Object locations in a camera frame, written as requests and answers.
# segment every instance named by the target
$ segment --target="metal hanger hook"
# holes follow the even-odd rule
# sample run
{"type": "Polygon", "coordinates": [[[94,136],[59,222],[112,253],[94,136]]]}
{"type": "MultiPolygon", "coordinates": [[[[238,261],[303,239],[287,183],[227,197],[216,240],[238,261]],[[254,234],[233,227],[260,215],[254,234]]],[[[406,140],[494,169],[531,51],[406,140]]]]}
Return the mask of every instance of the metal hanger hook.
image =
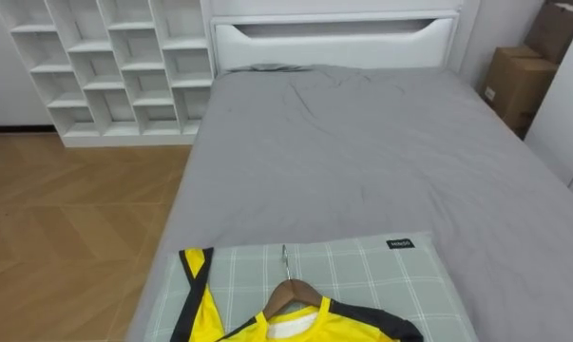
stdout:
{"type": "Polygon", "coordinates": [[[288,267],[288,251],[286,251],[286,245],[282,245],[282,262],[284,263],[284,267],[286,268],[286,276],[288,280],[291,280],[290,277],[290,267],[288,267]]]}

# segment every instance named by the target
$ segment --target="wooden hanger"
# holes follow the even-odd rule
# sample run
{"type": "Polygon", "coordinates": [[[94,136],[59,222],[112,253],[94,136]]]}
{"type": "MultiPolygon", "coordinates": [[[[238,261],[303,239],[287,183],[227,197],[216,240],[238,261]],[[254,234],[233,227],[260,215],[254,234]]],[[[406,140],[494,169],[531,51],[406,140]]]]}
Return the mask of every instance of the wooden hanger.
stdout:
{"type": "Polygon", "coordinates": [[[271,319],[282,309],[286,308],[288,304],[293,302],[299,302],[317,308],[319,308],[322,303],[322,295],[319,294],[312,285],[290,277],[286,245],[282,245],[282,262],[286,266],[286,276],[288,276],[288,279],[279,283],[276,289],[271,293],[267,305],[265,305],[265,309],[263,309],[263,315],[266,320],[271,319]]]}

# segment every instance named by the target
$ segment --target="wooden floor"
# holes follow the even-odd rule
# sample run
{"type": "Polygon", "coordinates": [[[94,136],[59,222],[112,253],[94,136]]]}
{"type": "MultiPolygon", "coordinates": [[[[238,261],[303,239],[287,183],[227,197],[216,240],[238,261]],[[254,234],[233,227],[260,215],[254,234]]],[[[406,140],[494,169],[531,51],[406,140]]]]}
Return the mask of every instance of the wooden floor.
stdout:
{"type": "Polygon", "coordinates": [[[124,340],[188,154],[0,137],[0,342],[124,340]]]}

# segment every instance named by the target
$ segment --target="yellow shirt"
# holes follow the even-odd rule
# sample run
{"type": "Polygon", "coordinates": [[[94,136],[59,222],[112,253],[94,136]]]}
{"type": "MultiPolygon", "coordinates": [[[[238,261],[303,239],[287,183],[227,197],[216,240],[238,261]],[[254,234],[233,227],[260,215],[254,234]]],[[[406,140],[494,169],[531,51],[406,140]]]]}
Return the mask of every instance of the yellow shirt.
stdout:
{"type": "Polygon", "coordinates": [[[191,291],[182,308],[171,342],[422,342],[407,320],[377,309],[347,305],[328,297],[319,308],[307,307],[273,317],[263,313],[224,335],[219,311],[207,285],[213,249],[181,251],[191,291]]]}

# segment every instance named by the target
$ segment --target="mattress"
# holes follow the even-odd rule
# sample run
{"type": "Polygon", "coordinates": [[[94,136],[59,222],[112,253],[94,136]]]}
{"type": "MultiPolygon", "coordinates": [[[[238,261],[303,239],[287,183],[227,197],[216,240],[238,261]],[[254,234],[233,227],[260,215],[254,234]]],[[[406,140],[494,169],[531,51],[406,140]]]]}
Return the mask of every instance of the mattress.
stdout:
{"type": "Polygon", "coordinates": [[[573,341],[573,195],[440,69],[213,85],[128,340],[186,247],[432,231],[481,341],[573,341]]]}

